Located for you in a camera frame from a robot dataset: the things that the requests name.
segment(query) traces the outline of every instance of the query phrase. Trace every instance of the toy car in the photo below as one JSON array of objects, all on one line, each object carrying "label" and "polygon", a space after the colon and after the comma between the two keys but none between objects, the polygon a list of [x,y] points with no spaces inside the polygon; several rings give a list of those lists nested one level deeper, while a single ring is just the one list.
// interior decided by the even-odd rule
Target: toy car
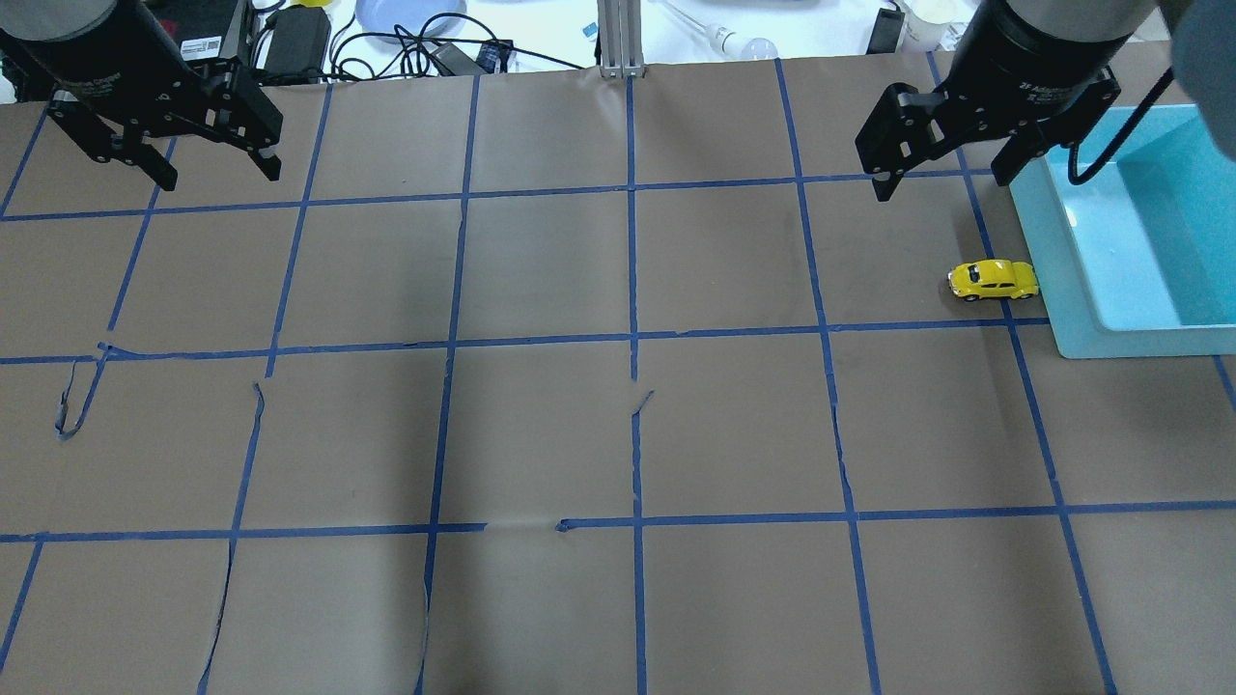
[{"label": "toy car", "polygon": [[953,268],[948,273],[948,288],[967,302],[1030,299],[1038,294],[1038,278],[1030,263],[985,258]]}]

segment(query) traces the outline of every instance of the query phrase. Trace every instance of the metal bracket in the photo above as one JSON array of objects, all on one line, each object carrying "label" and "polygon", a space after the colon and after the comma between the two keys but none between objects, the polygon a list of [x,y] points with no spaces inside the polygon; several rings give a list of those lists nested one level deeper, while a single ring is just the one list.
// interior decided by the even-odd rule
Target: metal bracket
[{"label": "metal bracket", "polygon": [[597,46],[606,79],[644,77],[640,0],[597,0]]}]

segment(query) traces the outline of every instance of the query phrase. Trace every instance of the yellow object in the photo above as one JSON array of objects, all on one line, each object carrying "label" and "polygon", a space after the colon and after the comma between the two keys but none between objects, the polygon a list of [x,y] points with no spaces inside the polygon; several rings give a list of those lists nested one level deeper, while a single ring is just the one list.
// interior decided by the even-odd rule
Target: yellow object
[{"label": "yellow object", "polygon": [[1030,299],[1038,294],[1038,278],[1030,263],[985,258],[953,268],[948,273],[948,288],[967,302]]}]

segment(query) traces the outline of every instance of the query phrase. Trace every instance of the robotic arm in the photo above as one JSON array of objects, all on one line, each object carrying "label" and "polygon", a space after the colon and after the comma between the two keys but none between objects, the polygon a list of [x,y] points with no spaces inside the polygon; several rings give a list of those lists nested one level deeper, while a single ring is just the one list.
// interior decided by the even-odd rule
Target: robotic arm
[{"label": "robotic arm", "polygon": [[[1231,53],[1231,42],[1219,41],[1217,17],[1210,17],[1220,14],[1222,1],[1194,0],[1180,20],[1188,2],[1166,0],[1164,14],[1177,31],[1177,72],[1189,78],[1182,82],[1199,88],[1194,96],[1220,147],[1236,156],[1232,111],[1221,105],[1236,93],[1236,68],[1231,58],[1224,66],[1222,58],[1209,56],[1219,58],[1213,67],[1203,57],[1213,49]],[[1080,142],[1120,94],[1107,61],[1154,5],[985,0],[957,47],[948,78],[927,94],[890,84],[859,131],[854,142],[863,169],[874,174],[876,199],[889,200],[907,171],[967,142],[1009,139],[991,162],[1000,185],[1048,148]]]},{"label": "robotic arm", "polygon": [[120,160],[172,190],[177,172],[146,139],[193,134],[279,178],[283,114],[248,69],[236,58],[185,63],[138,0],[0,0],[0,48],[51,73],[49,115],[98,162]]}]

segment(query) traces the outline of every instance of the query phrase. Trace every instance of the white cup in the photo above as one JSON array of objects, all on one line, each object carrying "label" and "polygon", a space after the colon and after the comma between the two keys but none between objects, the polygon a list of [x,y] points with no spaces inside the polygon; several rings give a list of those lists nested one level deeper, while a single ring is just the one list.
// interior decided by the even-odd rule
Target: white cup
[{"label": "white cup", "polygon": [[906,11],[906,35],[901,49],[906,53],[934,51],[944,31],[957,16],[953,0],[900,0]]}]

